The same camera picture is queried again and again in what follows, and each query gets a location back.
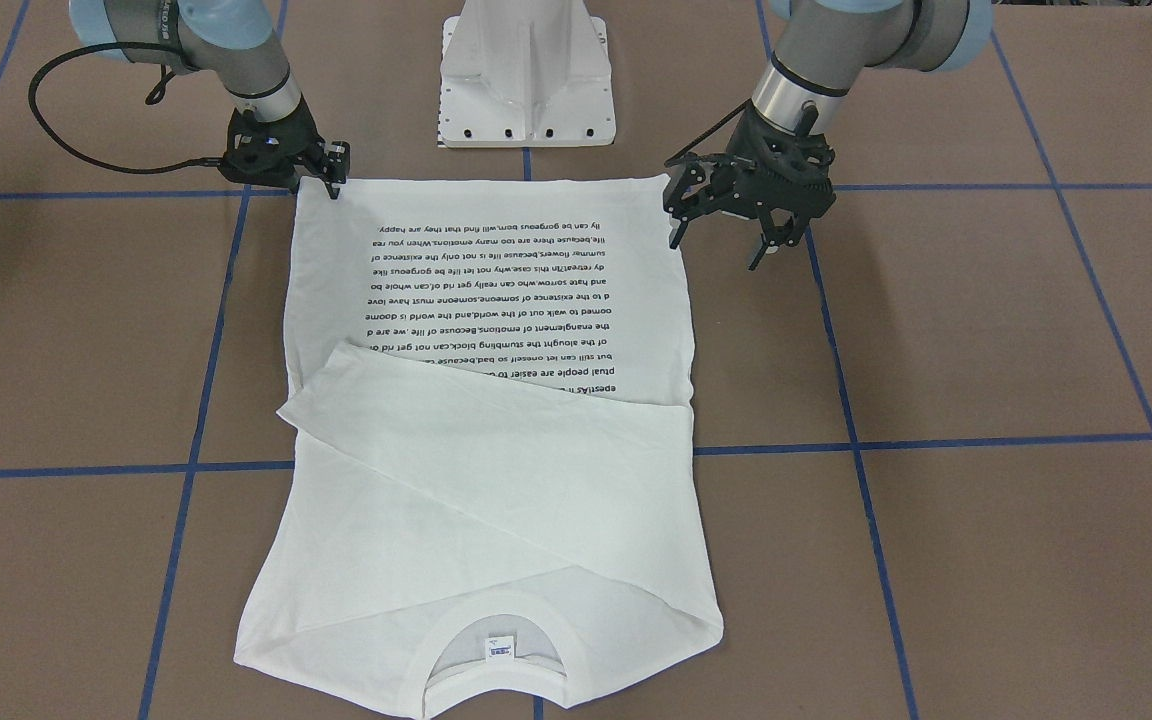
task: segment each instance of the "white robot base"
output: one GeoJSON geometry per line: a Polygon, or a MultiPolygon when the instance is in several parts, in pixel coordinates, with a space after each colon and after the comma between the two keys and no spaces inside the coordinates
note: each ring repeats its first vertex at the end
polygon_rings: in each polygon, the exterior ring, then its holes
{"type": "Polygon", "coordinates": [[[616,138],[607,24],[584,0],[467,0],[444,23],[438,142],[579,147],[616,138]]]}

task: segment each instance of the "neckline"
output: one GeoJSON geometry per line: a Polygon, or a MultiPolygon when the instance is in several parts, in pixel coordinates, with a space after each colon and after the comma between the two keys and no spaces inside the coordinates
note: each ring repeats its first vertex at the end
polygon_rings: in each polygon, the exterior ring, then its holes
{"type": "Polygon", "coordinates": [[[568,698],[589,695],[589,666],[582,647],[571,624],[544,598],[517,589],[485,589],[456,602],[430,627],[407,667],[403,705],[412,711],[411,717],[433,717],[477,694],[511,689],[567,707],[571,705],[568,698]],[[452,639],[477,620],[493,615],[517,615],[538,626],[553,643],[562,670],[526,659],[479,661],[456,673],[444,670],[442,677],[431,683],[434,665],[452,639]]]}

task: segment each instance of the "black cable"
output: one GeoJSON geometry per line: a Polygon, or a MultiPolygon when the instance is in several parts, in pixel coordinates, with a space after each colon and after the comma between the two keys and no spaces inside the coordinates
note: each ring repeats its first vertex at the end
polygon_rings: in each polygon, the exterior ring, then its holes
{"type": "Polygon", "coordinates": [[[175,78],[175,70],[169,70],[166,65],[159,65],[159,82],[150,90],[150,94],[145,96],[145,104],[157,105],[162,103],[164,97],[168,96],[168,83],[173,78],[175,78]]]}
{"type": "Polygon", "coordinates": [[[675,154],[673,154],[672,158],[664,161],[664,164],[666,164],[666,167],[680,164],[679,161],[682,159],[682,156],[687,154],[687,151],[691,150],[695,146],[700,145],[700,143],[704,142],[705,138],[707,138],[710,135],[714,135],[714,132],[718,132],[719,129],[722,129],[723,126],[730,123],[733,118],[736,118],[736,115],[741,114],[742,111],[749,108],[749,106],[751,105],[753,105],[753,103],[751,103],[750,100],[742,101],[741,105],[737,105],[735,109],[732,109],[732,113],[727,113],[726,118],[718,120],[714,127],[707,129],[707,131],[705,132],[700,132],[700,137],[696,138],[696,141],[687,143],[687,146],[684,149],[675,152],[675,154]]]}
{"type": "MultiPolygon", "coordinates": [[[[104,53],[105,50],[160,50],[162,53],[172,53],[173,55],[177,55],[180,59],[184,60],[184,53],[182,53],[182,51],[175,50],[175,47],[172,47],[170,45],[157,45],[154,41],[101,41],[101,44],[88,45],[86,47],[79,47],[78,50],[70,50],[69,53],[52,58],[44,67],[38,68],[38,73],[36,73],[33,78],[29,81],[29,111],[33,113],[33,119],[37,120],[41,131],[46,132],[47,137],[51,137],[51,139],[54,141],[61,150],[69,152],[69,154],[74,156],[74,158],[96,165],[97,168],[114,170],[115,173],[128,173],[134,176],[156,176],[156,174],[170,173],[183,168],[219,168],[221,162],[220,158],[194,158],[191,160],[174,162],[173,165],[164,165],[159,168],[127,168],[123,165],[114,165],[113,162],[97,160],[92,158],[92,156],[84,156],[82,152],[74,149],[74,146],[70,146],[68,142],[60,139],[56,131],[51,129],[51,126],[47,124],[47,120],[41,119],[41,112],[38,111],[38,86],[41,85],[41,79],[47,77],[47,73],[59,68],[60,65],[68,63],[69,60],[82,58],[84,55],[104,53]]],[[[164,79],[159,81],[159,85],[156,86],[156,91],[165,91],[166,82],[172,79],[174,76],[169,76],[169,74],[165,71],[162,77],[164,79]]],[[[151,97],[154,97],[154,91],[150,92],[150,97],[146,97],[147,104],[152,105],[152,103],[149,103],[147,100],[150,100],[151,97]]]]}

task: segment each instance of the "table surface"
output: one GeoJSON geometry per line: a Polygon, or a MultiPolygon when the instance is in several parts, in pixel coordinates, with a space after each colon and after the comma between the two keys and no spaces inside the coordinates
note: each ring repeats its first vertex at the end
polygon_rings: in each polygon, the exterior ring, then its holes
{"type": "MultiPolygon", "coordinates": [[[[357,177],[660,172],[753,86],[755,0],[590,0],[620,135],[435,147],[458,0],[270,3],[357,177]]],[[[26,83],[76,46],[0,1],[0,717],[371,717],[233,665],[291,483],[282,313],[294,200],[131,177],[47,141],[26,83]]],[[[215,154],[210,77],[84,59],[41,106],[127,164],[215,154]]],[[[450,720],[1152,717],[1152,8],[996,8],[956,73],[863,74],[838,202],[744,270],[692,225],[696,484],[727,635],[562,711],[450,720]]]]}

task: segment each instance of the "clothing tag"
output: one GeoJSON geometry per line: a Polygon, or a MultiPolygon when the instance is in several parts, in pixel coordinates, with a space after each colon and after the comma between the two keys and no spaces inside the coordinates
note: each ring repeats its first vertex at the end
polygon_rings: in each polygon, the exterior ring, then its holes
{"type": "Polygon", "coordinates": [[[513,635],[500,635],[484,643],[486,661],[513,660],[513,635]]]}

